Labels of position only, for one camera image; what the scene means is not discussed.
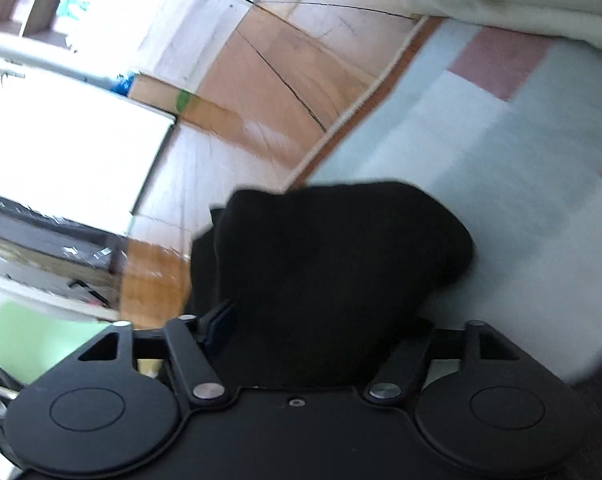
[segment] circular pad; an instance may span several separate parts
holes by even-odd
[[[478,474],[521,478],[553,470],[581,440],[572,397],[534,373],[526,383],[499,378],[498,370],[457,372],[428,385],[414,411],[421,433]]]
[[[96,431],[114,424],[125,409],[123,397],[116,392],[103,388],[80,388],[55,400],[50,416],[69,431]]]
[[[499,430],[533,427],[546,412],[535,394],[507,386],[481,390],[470,401],[470,409],[481,422]]]
[[[27,465],[52,476],[119,471],[151,455],[178,422],[171,391],[113,362],[53,369],[10,403],[6,436]]]

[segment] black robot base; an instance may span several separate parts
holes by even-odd
[[[365,387],[229,392],[206,352],[231,309],[111,326],[23,390],[5,420],[23,480],[533,478],[582,439],[576,394],[481,322],[419,320]],[[423,387],[431,361],[457,358]]]

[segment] black cloth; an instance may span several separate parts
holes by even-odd
[[[365,383],[473,241],[440,203],[396,182],[236,192],[193,243],[188,312],[233,300],[212,361],[230,386]]]

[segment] wooden floor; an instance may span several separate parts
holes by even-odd
[[[209,226],[210,206],[237,187],[283,190],[396,61],[414,25],[401,0],[260,0],[196,88],[160,71],[139,78],[133,97],[179,122],[136,211],[124,319],[160,326],[181,311],[191,239]],[[187,56],[185,45],[173,48]]]

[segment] metal screw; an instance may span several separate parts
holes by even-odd
[[[395,383],[377,383],[370,388],[370,395],[381,400],[396,399],[401,395],[401,388]]]
[[[196,386],[192,393],[195,397],[203,400],[218,399],[225,394],[223,384],[219,383],[203,383]]]

